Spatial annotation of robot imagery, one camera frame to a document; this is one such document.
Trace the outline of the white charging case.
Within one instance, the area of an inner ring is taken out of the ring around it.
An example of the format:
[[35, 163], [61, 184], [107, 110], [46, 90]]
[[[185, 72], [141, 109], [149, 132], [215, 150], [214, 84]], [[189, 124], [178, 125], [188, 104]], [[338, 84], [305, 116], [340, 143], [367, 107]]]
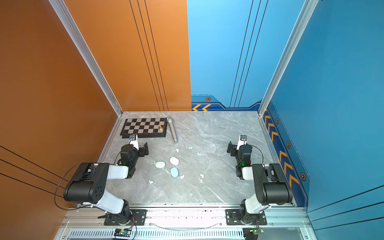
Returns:
[[178, 166], [179, 163], [180, 163], [180, 160], [179, 160], [178, 158], [176, 158], [176, 157], [171, 157], [171, 158], [170, 158], [170, 163], [171, 163], [172, 165], [174, 165], [174, 166]]

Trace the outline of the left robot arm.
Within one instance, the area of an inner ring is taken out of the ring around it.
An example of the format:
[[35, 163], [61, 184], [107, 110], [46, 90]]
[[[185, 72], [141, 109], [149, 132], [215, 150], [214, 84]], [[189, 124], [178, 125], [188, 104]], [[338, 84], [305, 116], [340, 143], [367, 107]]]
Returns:
[[148, 144], [135, 147], [133, 144], [121, 148], [121, 159], [117, 164], [80, 163], [71, 180], [67, 184], [63, 198], [67, 202], [85, 204], [104, 212], [100, 219], [104, 225], [133, 226], [137, 217], [131, 211], [129, 202], [114, 196], [106, 190], [108, 180], [124, 180], [133, 177], [139, 158], [149, 154]]

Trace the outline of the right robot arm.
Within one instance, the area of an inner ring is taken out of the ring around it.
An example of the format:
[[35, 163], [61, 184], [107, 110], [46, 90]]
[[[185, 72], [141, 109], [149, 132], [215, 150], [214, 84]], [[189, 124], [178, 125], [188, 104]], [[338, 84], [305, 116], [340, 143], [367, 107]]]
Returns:
[[293, 201], [293, 192], [280, 164], [252, 164], [254, 146], [245, 141], [228, 144], [227, 153], [236, 158], [236, 175], [240, 180], [253, 181], [255, 193], [244, 199], [234, 221], [244, 225], [265, 225], [264, 211], [271, 205], [284, 205]]

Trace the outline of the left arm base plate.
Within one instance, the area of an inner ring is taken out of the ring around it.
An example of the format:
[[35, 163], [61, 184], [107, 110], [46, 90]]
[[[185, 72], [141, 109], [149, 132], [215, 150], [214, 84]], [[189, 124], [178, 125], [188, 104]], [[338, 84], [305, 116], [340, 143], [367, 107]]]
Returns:
[[104, 226], [144, 226], [147, 212], [146, 209], [134, 209], [130, 210], [127, 217], [107, 214]]

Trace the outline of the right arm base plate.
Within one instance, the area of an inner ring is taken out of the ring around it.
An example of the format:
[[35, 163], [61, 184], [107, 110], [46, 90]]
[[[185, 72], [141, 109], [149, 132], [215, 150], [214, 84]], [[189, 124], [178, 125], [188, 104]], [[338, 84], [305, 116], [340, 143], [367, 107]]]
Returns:
[[262, 214], [241, 214], [239, 209], [226, 209], [226, 224], [228, 226], [266, 226], [267, 218], [264, 213]]

